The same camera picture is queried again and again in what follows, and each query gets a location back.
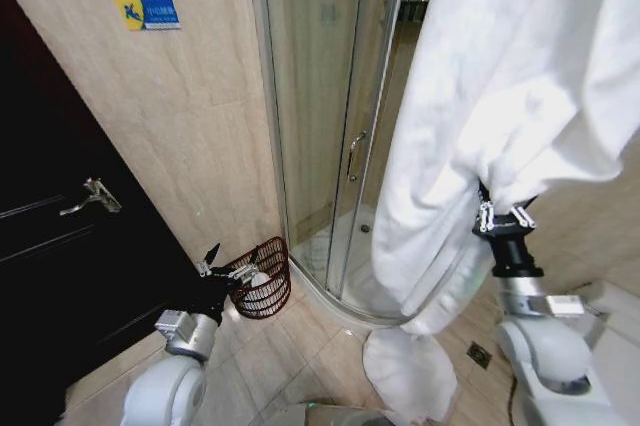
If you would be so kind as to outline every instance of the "black cable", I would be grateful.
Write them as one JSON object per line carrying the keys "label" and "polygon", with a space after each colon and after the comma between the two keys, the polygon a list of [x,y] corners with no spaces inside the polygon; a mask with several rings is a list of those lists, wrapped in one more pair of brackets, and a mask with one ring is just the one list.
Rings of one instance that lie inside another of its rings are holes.
{"label": "black cable", "polygon": [[509,391],[509,402],[507,403],[507,412],[509,413],[509,424],[511,426],[515,426],[513,424],[513,413],[511,412],[511,410],[513,408],[513,397],[516,394],[516,386],[518,386],[518,380],[514,375],[513,381],[511,381],[511,391]]}

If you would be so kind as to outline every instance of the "floor drain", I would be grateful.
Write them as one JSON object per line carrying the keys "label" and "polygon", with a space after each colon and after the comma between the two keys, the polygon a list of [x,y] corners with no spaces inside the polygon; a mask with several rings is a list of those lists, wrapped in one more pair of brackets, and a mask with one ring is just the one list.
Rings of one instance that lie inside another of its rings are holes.
{"label": "floor drain", "polygon": [[487,369],[491,362],[491,353],[473,341],[471,342],[471,346],[469,346],[467,356],[473,359],[484,369]]}

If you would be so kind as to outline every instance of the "tiled floor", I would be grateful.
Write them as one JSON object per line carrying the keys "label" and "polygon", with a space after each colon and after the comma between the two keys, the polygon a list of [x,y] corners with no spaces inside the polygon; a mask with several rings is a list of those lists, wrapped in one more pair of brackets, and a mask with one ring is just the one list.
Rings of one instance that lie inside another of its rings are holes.
{"label": "tiled floor", "polygon": [[[497,308],[480,295],[467,311],[438,335],[460,382],[448,424],[507,425],[510,370],[491,339]],[[494,354],[487,371],[465,355],[472,340]],[[266,320],[245,319],[230,306],[207,365],[207,393],[196,424],[256,426],[287,405],[310,400],[383,408],[362,367],[362,344],[361,335],[329,320],[296,285],[285,308]],[[157,337],[136,347],[148,357],[137,365],[120,358],[121,375],[113,380],[103,368],[103,380],[110,381],[103,389],[91,377],[71,389],[64,425],[119,424],[129,386],[165,355]]]}

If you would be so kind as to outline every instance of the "shower door handle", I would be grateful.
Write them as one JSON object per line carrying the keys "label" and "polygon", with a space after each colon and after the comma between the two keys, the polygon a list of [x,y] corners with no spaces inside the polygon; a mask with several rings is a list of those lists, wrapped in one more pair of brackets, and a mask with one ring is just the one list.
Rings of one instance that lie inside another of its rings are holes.
{"label": "shower door handle", "polygon": [[360,141],[362,141],[366,137],[367,137],[367,132],[366,131],[362,131],[356,137],[356,139],[351,141],[351,146],[349,146],[349,160],[347,161],[347,178],[349,178],[349,181],[351,181],[351,182],[353,182],[356,179],[358,179],[358,174],[360,174],[360,173],[351,174],[351,165],[353,164],[353,155],[354,155],[355,150],[358,147],[358,144],[360,143]]}

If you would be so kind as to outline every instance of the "dark wooden door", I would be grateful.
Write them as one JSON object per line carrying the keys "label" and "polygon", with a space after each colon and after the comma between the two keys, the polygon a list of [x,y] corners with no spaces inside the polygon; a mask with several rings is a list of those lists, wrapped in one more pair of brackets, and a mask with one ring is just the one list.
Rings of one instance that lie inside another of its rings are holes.
{"label": "dark wooden door", "polygon": [[[68,385],[150,333],[194,269],[19,5],[0,7],[4,303],[40,385]],[[122,209],[61,216],[87,178]]]}

